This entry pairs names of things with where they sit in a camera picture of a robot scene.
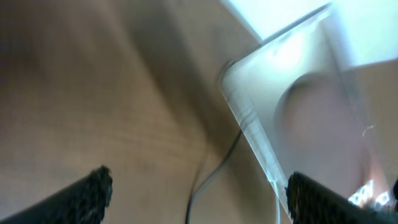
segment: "dark object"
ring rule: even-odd
[[[109,172],[107,167],[101,166],[89,176],[0,223],[101,223],[112,195]]]
[[[286,190],[294,223],[392,223],[376,212],[363,210],[304,174],[295,172]]]
[[[235,140],[232,143],[232,146],[228,150],[227,154],[225,155],[223,161],[221,161],[221,163],[218,165],[218,167],[200,184],[198,189],[196,191],[193,191],[195,184],[197,182],[199,173],[200,173],[200,169],[198,170],[198,172],[193,180],[191,192],[190,192],[189,199],[188,199],[187,212],[185,213],[185,224],[189,224],[189,222],[190,222],[190,215],[191,215],[193,201],[195,201],[195,199],[198,197],[198,195],[207,187],[207,185],[218,174],[218,172],[221,170],[221,168],[223,168],[225,166],[225,164],[229,161],[229,158],[231,157],[232,152],[234,151],[241,135],[242,135],[242,130],[239,130],[239,133],[236,135]]]

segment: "wire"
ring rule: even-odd
[[[203,192],[203,190],[207,187],[207,185],[210,184],[210,182],[214,179],[214,177],[220,172],[221,168],[223,168],[223,166],[225,166],[225,164],[229,161],[229,158],[231,157],[232,152],[234,151],[241,135],[242,135],[242,130],[239,130],[239,133],[236,135],[235,140],[232,143],[232,146],[228,150],[224,159],[220,162],[220,164],[218,164],[218,167],[200,184],[200,186],[197,188],[196,191],[193,191],[193,189],[195,188],[195,184],[199,178],[201,168],[203,167],[204,163],[202,163],[202,165],[199,167],[197,173],[195,174],[195,178],[193,180],[189,199],[188,199],[187,211],[185,213],[185,224],[189,224],[189,222],[190,222],[192,203],[199,196],[199,194]]]

